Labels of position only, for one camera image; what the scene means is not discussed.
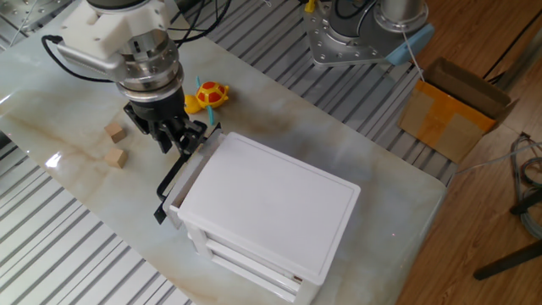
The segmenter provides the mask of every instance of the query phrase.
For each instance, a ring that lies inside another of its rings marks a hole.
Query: brown cardboard box
[[[460,163],[515,103],[503,91],[454,63],[439,58],[423,73],[399,127]]]

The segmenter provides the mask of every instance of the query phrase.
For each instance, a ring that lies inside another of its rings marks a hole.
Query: marble table top
[[[178,153],[161,154],[136,129],[114,85],[77,80],[47,56],[40,38],[56,34],[67,13],[0,56],[0,130],[196,304],[287,304],[199,257],[183,228],[168,220],[158,225],[156,188]],[[230,86],[230,101],[215,114],[226,133],[248,136],[362,188],[312,304],[394,304],[445,186],[208,39],[183,45],[180,61],[186,93],[195,93],[197,75]],[[192,118],[208,123],[205,113]],[[114,146],[103,130],[111,122],[128,132],[116,145],[129,154],[124,169],[103,161]]]

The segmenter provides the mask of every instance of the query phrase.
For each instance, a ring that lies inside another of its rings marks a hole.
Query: white plastic drawer cabinet
[[[309,304],[359,186],[235,133],[217,146],[207,160],[195,156],[201,173],[169,213],[184,222],[200,255],[285,300]],[[190,173],[184,175],[189,183]]]

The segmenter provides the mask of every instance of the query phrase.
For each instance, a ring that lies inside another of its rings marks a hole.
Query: black tripod leg
[[[533,258],[542,256],[542,241],[536,241],[534,244],[527,246],[521,250],[499,259],[496,262],[482,267],[474,272],[476,280],[485,280],[493,275],[499,274],[502,271],[514,268],[522,263],[525,263]]]
[[[523,199],[518,205],[510,209],[510,213],[514,215],[519,215],[527,212],[527,209],[532,207],[534,204],[542,202],[542,189],[537,190],[533,194],[529,195]]]

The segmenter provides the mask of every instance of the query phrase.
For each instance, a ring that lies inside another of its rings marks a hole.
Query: wooden block
[[[128,160],[128,153],[121,149],[113,147],[104,159],[109,164],[109,166],[122,169],[124,167],[124,164],[126,163],[126,160]]]
[[[105,131],[111,136],[113,143],[118,143],[120,140],[126,138],[126,131],[120,127],[119,123],[111,123],[105,127]]]

